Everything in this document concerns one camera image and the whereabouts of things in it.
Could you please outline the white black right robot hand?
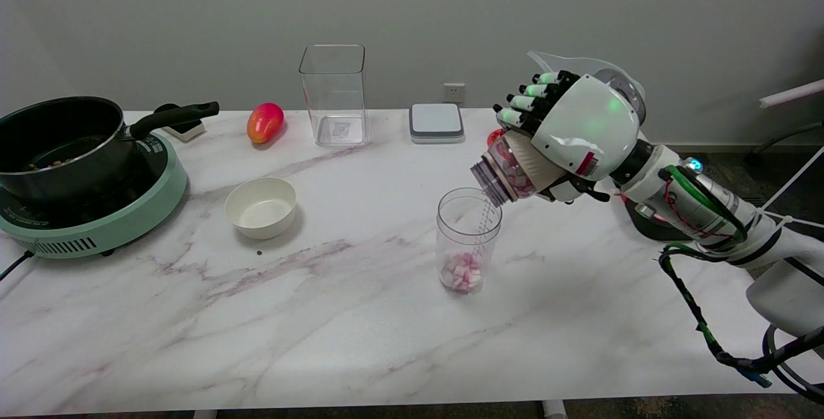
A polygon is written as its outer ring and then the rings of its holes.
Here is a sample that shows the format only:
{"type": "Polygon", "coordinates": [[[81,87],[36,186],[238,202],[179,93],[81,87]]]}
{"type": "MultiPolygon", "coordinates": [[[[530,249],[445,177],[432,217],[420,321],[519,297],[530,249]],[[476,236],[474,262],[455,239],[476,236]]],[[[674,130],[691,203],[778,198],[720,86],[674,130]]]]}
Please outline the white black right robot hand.
{"type": "Polygon", "coordinates": [[[595,184],[627,161],[646,117],[629,76],[612,68],[536,74],[506,101],[492,106],[502,135],[483,156],[492,171],[491,199],[609,200],[595,184]]]}

